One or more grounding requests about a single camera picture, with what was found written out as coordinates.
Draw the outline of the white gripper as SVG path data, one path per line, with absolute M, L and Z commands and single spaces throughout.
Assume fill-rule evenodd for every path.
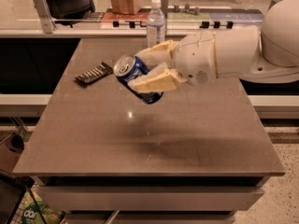
M 135 56 L 153 69 L 130 80 L 128 86 L 150 93 L 173 91 L 187 81 L 193 86 L 213 82 L 217 79 L 214 46 L 214 35 L 203 31 L 142 49 Z

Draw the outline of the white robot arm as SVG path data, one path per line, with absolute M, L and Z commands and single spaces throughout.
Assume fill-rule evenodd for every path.
M 298 79 L 299 0 L 274 4 L 261 26 L 201 30 L 179 41 L 168 40 L 137 56 L 153 68 L 129 82 L 138 93 L 171 91 L 219 78 L 254 83 L 289 83 Z

